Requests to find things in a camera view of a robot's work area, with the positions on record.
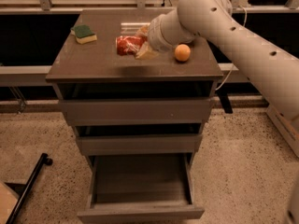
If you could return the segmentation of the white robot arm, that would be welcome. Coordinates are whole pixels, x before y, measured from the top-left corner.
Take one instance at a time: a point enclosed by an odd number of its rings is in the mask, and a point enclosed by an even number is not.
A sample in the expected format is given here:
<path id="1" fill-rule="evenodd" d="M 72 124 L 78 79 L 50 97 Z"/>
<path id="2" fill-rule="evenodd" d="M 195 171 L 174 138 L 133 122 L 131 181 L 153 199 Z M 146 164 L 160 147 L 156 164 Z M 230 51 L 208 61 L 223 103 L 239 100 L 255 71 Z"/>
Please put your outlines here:
<path id="1" fill-rule="evenodd" d="M 228 0 L 179 0 L 152 20 L 137 56 L 149 59 L 198 35 L 214 44 L 288 121 L 299 118 L 299 59 L 236 22 Z"/>

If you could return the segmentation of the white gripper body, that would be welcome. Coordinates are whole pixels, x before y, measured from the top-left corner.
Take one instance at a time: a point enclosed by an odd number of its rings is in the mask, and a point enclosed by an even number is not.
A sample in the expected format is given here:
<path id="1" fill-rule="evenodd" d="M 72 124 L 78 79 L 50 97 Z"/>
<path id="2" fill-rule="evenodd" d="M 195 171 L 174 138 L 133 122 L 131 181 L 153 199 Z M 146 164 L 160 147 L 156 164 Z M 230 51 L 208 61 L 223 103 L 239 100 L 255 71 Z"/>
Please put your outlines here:
<path id="1" fill-rule="evenodd" d="M 164 14 L 159 15 L 153 19 L 149 24 L 148 29 L 148 42 L 149 45 L 156 51 L 167 52 L 172 48 L 172 45 L 169 44 L 163 34 L 162 34 L 162 21 Z"/>

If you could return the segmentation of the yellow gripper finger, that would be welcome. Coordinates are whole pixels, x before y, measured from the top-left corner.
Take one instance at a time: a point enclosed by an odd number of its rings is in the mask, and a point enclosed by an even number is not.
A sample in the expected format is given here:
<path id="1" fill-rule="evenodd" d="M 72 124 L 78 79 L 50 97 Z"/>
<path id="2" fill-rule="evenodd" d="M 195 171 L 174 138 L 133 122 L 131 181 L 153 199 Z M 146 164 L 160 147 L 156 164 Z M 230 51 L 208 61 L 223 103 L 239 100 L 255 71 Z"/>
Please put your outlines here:
<path id="1" fill-rule="evenodd" d="M 135 55 L 137 60 L 150 60 L 159 55 L 159 52 L 154 50 L 148 42 L 144 42 L 140 50 Z"/>
<path id="2" fill-rule="evenodd" d="M 143 25 L 137 30 L 137 32 L 135 33 L 135 36 L 137 36 L 137 37 L 147 37 L 148 36 L 148 30 L 149 30 L 149 26 L 148 25 Z"/>

